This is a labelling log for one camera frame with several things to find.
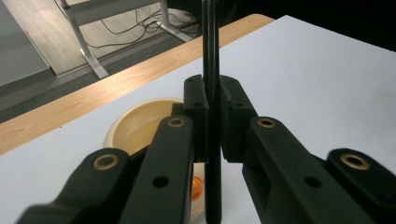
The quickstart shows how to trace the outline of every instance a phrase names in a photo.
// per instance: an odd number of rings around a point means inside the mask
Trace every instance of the brass insert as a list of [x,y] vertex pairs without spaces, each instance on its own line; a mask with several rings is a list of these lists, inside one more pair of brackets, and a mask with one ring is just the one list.
[[93,168],[104,171],[113,168],[119,163],[119,157],[114,154],[102,155],[93,162]]
[[173,127],[173,128],[178,128],[184,125],[184,120],[183,119],[170,119],[168,121],[168,125]]
[[363,170],[363,171],[370,169],[369,162],[357,155],[343,154],[341,156],[341,161],[353,169]]
[[260,126],[262,126],[264,128],[274,128],[275,127],[275,123],[270,119],[259,119],[258,123]]

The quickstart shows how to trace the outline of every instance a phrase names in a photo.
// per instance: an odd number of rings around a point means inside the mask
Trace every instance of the gray floor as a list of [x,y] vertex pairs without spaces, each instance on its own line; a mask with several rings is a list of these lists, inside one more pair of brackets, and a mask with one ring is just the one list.
[[[8,9],[17,19],[20,26],[27,32],[31,31],[28,34],[32,37],[40,52],[49,62],[49,65],[51,65],[53,72],[35,74],[28,78],[24,78],[17,82],[0,87],[0,122],[15,118],[20,114],[51,102],[59,97],[65,96],[70,92],[79,90],[99,80],[80,55],[78,50],[79,47],[76,46],[75,43],[77,40],[73,37],[73,33],[70,30],[68,23],[55,24],[55,22],[52,25],[47,24],[48,27],[45,29],[43,28],[44,32],[41,32],[40,34],[39,31],[35,30],[38,29],[37,23],[45,22],[45,20],[42,21],[42,19],[40,19],[35,20],[34,22],[32,20],[29,21],[26,19],[26,17],[21,15],[18,16],[15,8],[22,8],[22,14],[27,8],[26,6],[24,7],[23,4],[29,4],[29,2],[32,1],[33,0],[4,0]],[[31,13],[35,12],[35,14],[39,14],[41,16],[57,15],[57,17],[61,16],[59,20],[64,20],[64,18],[62,18],[62,13],[59,15],[59,8],[50,4],[54,4],[54,2],[48,0],[34,1],[36,3],[34,4],[36,9],[30,8]],[[127,27],[135,25],[136,14],[138,16],[140,15],[138,19],[142,20],[146,18],[144,16],[144,13],[146,13],[145,10],[147,13],[152,13],[156,10],[155,8],[158,8],[158,6],[154,5],[139,9],[139,14],[134,11],[128,12],[120,15],[122,19],[108,19],[106,24],[109,27],[111,25],[112,30],[122,31],[127,29]],[[170,13],[176,15],[181,21],[192,20],[192,18],[189,17],[190,15],[183,11],[170,9]],[[175,21],[175,16],[171,15],[170,19],[173,24],[180,24],[179,21]],[[56,32],[62,33],[62,38],[59,38],[60,35],[55,34],[54,30],[52,30],[52,32],[46,30],[50,27],[53,28],[54,26],[57,27]],[[108,30],[95,31],[98,26],[103,26],[103,24],[90,23],[86,26],[88,27],[87,29],[91,29],[90,33],[88,34],[95,36],[93,40],[101,42],[98,45],[128,42],[128,38],[131,40],[142,35],[142,30],[136,29],[128,32],[129,34],[126,36],[118,38],[119,36],[113,35],[111,38],[109,38],[110,35],[108,34]],[[187,28],[184,31],[194,33],[197,31],[197,29],[198,26],[195,25]],[[84,33],[84,37],[86,37],[87,42],[91,41],[89,40],[90,35],[86,35]],[[134,64],[143,62],[159,53],[174,48],[182,43],[182,41],[159,29],[154,33],[145,35],[144,38],[129,46],[114,46],[91,50],[92,53],[99,58],[100,63],[104,66],[107,72],[112,75],[127,67],[133,66]],[[51,48],[53,44],[61,48]]]

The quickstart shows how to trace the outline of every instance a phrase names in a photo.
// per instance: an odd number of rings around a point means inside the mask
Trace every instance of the floor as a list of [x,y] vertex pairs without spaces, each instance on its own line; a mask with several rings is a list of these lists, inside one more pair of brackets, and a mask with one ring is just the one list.
[[[0,87],[0,122],[99,80],[82,57],[73,30],[55,2],[58,0],[3,1],[51,66],[53,74],[30,76]],[[68,4],[78,2],[81,0],[67,0]],[[137,25],[160,20],[159,9],[160,5],[154,4],[80,26],[88,44],[105,46],[90,47],[90,50],[110,75],[183,44],[156,25],[146,28]],[[199,34],[198,23],[186,11],[169,9],[169,20],[192,38]]]
[[[3,0],[21,28],[32,38],[57,76],[67,74],[86,64],[79,49],[78,40],[62,11],[58,0]],[[68,0],[69,5],[82,2]],[[142,7],[117,16],[80,26],[86,42],[94,46],[91,52],[101,58],[119,49],[160,35],[164,31],[153,24],[148,28],[139,24],[150,24],[153,18],[161,19],[160,4]],[[187,12],[170,9],[170,22],[191,22]]]

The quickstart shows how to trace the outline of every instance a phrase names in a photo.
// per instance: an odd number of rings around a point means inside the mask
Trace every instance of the metal stand leg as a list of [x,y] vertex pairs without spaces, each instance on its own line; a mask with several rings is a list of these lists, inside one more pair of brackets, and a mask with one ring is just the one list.
[[87,43],[85,42],[84,36],[82,35],[81,30],[79,29],[77,22],[73,16],[73,12],[70,10],[70,6],[66,3],[65,0],[61,0],[61,7],[64,10],[64,14],[66,15],[67,19],[69,20],[70,25],[73,28],[73,31],[77,37],[78,43],[81,45],[81,53],[82,56],[85,58],[87,63],[90,65],[92,70],[99,78],[108,77],[108,72],[105,68],[99,63],[99,61],[93,56],[90,49],[88,48]]
[[180,40],[182,40],[184,42],[189,42],[190,40],[192,40],[191,37],[181,33],[179,30],[173,28],[171,26],[171,24],[169,23],[168,4],[167,4],[166,0],[161,0],[161,13],[163,14],[163,20],[157,21],[157,24],[159,24],[163,30],[165,30],[166,32],[168,32],[171,35],[174,35],[175,37],[179,38]]

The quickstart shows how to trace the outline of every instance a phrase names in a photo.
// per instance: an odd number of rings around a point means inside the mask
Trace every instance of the screw hole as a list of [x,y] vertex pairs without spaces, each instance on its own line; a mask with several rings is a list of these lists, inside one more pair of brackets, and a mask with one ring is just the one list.
[[259,125],[264,128],[274,128],[275,127],[275,123],[273,121],[271,121],[270,119],[260,119]]
[[157,176],[152,180],[152,185],[157,188],[161,189],[166,187],[169,184],[169,178],[166,176]]
[[168,121],[168,125],[174,128],[178,128],[184,125],[183,119],[171,119]]
[[307,184],[309,187],[318,189],[321,187],[321,183],[318,179],[312,177],[312,176],[308,176],[304,179],[305,184]]
[[93,162],[93,168],[99,171],[104,171],[113,168],[118,162],[118,156],[114,154],[106,154],[95,159]]
[[343,154],[341,155],[341,161],[353,168],[353,169],[357,169],[357,170],[368,170],[370,169],[370,164],[367,160],[365,160],[364,158],[358,156],[358,155],[353,155],[353,154]]

